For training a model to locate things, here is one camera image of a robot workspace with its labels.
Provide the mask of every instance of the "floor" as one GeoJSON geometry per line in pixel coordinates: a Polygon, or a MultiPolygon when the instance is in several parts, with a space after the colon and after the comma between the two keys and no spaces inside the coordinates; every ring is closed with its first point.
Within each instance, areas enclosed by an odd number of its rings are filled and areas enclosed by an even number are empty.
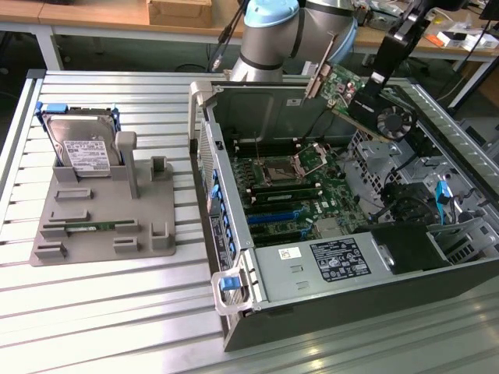
{"type": "MultiPolygon", "coordinates": [[[[202,72],[206,66],[207,49],[209,46],[196,43],[178,43],[161,41],[130,41],[123,39],[103,39],[104,54],[95,53],[93,41],[89,37],[58,37],[58,45],[64,63],[68,70],[108,70],[108,71],[163,71],[172,72],[176,69],[182,72],[202,72]]],[[[239,46],[229,46],[222,69],[230,69],[239,55],[239,46]]],[[[361,76],[370,71],[362,67],[362,55],[351,54],[343,65],[361,76]]],[[[453,72],[451,63],[442,60],[426,60],[423,63],[410,60],[395,74],[396,76],[412,76],[434,97],[441,93],[442,82],[451,80],[447,93],[460,79],[460,75],[453,72]],[[428,64],[429,75],[422,71],[423,63],[428,64]]],[[[284,70],[288,74],[299,74],[303,63],[288,60],[284,70]]],[[[0,144],[3,145],[12,115],[16,108],[17,97],[22,90],[28,69],[44,69],[43,58],[33,36],[17,34],[9,45],[5,54],[0,58],[0,68],[7,68],[9,74],[0,75],[0,144]]],[[[449,103],[455,93],[441,103],[449,103]]],[[[481,93],[475,92],[459,109],[455,118],[498,116],[498,108],[490,103],[481,93]]]]}

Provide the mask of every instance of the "cooling fan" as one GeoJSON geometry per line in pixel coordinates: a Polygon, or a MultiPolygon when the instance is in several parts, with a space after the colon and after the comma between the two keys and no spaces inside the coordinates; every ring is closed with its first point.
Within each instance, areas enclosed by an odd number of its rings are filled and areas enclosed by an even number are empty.
{"type": "Polygon", "coordinates": [[[409,132],[414,121],[415,118],[409,111],[392,105],[377,116],[377,129],[384,137],[399,140],[409,132]]]}

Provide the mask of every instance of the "hard drive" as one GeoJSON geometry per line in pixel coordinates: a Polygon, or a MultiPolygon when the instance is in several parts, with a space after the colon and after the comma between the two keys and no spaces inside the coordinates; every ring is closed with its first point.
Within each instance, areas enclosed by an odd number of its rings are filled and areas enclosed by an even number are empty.
{"type": "Polygon", "coordinates": [[[116,108],[49,104],[41,106],[37,116],[54,146],[58,166],[72,167],[79,177],[106,177],[111,166],[122,163],[115,144],[120,130],[116,108]]]}

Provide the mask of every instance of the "green circuit board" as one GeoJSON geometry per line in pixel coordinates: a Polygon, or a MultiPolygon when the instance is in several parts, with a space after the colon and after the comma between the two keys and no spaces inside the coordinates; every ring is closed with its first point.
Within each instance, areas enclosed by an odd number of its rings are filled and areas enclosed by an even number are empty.
{"type": "Polygon", "coordinates": [[[256,247],[347,235],[366,223],[326,148],[308,143],[291,156],[232,157],[256,247]]]}
{"type": "Polygon", "coordinates": [[[349,115],[348,106],[357,90],[363,86],[359,76],[340,65],[333,65],[331,73],[322,84],[320,95],[330,107],[343,115],[349,115]]]}

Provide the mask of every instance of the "hard drive label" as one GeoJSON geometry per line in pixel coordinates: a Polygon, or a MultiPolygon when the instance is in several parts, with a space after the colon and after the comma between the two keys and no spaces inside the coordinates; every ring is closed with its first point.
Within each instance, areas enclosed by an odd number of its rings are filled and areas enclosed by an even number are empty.
{"type": "Polygon", "coordinates": [[[105,142],[100,140],[65,140],[64,147],[76,171],[108,171],[105,142]]]}
{"type": "Polygon", "coordinates": [[[310,245],[326,282],[371,274],[355,239],[347,238],[310,245]]]}

